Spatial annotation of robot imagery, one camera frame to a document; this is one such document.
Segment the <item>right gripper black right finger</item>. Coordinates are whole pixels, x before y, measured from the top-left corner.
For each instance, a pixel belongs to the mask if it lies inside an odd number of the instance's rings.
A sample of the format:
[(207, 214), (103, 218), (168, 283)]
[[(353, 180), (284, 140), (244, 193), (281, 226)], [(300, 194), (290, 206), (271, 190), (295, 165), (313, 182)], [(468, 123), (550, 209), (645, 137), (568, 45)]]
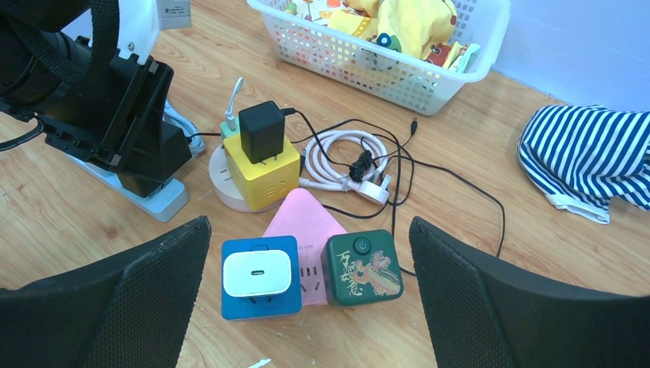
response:
[(519, 268), (416, 217), (409, 242), (440, 367), (647, 367), (649, 299)]

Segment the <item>green USB charger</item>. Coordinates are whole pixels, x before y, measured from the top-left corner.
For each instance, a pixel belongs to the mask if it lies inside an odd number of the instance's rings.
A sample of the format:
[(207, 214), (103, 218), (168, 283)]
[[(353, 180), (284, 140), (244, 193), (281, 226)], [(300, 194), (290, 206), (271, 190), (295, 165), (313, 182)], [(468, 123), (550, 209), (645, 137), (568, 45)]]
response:
[(240, 92), (243, 83), (244, 83), (244, 78), (239, 77), (231, 92), (228, 106), (225, 111), (225, 120), (221, 122), (219, 125), (221, 138), (227, 138), (229, 136), (233, 136), (239, 133), (239, 120), (238, 117), (234, 115), (234, 105), (235, 105), (235, 98), (237, 94)]

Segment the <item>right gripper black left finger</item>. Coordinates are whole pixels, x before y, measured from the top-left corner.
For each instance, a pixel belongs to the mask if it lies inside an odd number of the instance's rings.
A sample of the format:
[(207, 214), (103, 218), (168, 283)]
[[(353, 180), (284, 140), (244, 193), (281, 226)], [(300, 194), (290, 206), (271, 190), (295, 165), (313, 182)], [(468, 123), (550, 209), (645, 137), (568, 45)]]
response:
[(3, 367), (174, 367), (202, 281), (199, 216), (72, 271), (1, 291)]

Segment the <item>dark green adapter plug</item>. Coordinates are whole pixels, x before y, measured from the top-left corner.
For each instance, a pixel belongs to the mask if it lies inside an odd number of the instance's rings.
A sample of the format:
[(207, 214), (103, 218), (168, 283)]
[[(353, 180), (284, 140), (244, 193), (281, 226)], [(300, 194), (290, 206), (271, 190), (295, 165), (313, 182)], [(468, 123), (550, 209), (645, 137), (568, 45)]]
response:
[(321, 263), (331, 307), (391, 301), (404, 291), (393, 236), (385, 229), (330, 237)]

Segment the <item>yellow cube socket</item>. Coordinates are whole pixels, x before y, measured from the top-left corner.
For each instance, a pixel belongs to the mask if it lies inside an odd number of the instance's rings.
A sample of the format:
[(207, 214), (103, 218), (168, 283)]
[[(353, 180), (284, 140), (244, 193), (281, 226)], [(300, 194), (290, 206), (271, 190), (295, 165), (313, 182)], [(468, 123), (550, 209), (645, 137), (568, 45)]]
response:
[(287, 137), (281, 153), (259, 163), (249, 161), (239, 134), (225, 138), (222, 145), (231, 179), (250, 210), (267, 208), (299, 186), (300, 154)]

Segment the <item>black power adapter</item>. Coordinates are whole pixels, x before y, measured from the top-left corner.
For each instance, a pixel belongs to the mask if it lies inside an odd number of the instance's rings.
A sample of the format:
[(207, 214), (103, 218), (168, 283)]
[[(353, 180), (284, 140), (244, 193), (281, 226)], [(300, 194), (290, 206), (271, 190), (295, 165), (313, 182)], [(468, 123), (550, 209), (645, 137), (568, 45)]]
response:
[(241, 148), (253, 164), (284, 151), (286, 114), (272, 100), (238, 113)]

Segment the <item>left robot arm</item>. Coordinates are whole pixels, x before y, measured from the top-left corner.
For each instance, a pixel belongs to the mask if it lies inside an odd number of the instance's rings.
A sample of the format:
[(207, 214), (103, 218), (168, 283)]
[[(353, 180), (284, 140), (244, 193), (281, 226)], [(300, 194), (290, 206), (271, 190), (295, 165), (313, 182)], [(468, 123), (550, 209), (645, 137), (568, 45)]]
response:
[(163, 119), (173, 69), (150, 49), (154, 1), (3, 1), (1, 111), (49, 146), (113, 173), (147, 197), (191, 159), (185, 134)]

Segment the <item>white cube charger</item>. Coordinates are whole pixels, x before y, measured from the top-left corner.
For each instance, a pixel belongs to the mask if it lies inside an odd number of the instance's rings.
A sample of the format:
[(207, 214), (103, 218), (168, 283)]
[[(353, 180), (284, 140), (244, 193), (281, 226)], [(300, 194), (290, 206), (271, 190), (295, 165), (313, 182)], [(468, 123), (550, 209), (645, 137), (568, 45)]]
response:
[(236, 252), (226, 257), (222, 280), (231, 297), (283, 294), (292, 282), (291, 259), (282, 250)]

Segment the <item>blue cube socket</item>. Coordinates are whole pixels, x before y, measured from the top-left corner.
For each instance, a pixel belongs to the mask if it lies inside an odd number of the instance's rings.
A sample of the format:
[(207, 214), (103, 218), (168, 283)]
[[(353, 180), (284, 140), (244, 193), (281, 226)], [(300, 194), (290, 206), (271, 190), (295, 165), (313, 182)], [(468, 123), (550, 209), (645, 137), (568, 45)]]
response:
[(222, 280), (222, 317), (226, 320), (251, 320), (282, 317), (298, 313), (302, 308), (300, 276), (298, 274), (297, 240), (290, 236), (239, 238), (222, 244), (223, 264), (227, 256), (244, 251), (282, 250), (291, 259), (292, 282), (283, 294), (259, 297), (231, 297), (225, 293)]

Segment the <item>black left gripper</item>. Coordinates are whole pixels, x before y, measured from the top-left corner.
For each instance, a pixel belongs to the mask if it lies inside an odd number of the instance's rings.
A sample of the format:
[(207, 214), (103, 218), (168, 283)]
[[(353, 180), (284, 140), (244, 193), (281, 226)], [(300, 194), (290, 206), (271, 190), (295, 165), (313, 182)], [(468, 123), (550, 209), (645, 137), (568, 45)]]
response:
[(163, 121), (173, 76), (152, 57), (144, 65), (114, 57), (89, 81), (60, 83), (38, 104), (49, 144), (150, 196), (192, 158), (183, 130)]

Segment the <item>pink triangular power strip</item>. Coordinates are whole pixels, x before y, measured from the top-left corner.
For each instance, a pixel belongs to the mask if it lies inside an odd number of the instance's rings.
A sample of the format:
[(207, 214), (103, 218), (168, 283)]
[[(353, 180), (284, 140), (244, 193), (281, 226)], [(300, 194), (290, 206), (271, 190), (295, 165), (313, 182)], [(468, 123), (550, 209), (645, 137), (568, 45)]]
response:
[(287, 194), (264, 232), (265, 237), (290, 235), (297, 240), (298, 274), (305, 307), (327, 304), (320, 255), (330, 237), (345, 233), (345, 228), (302, 188)]

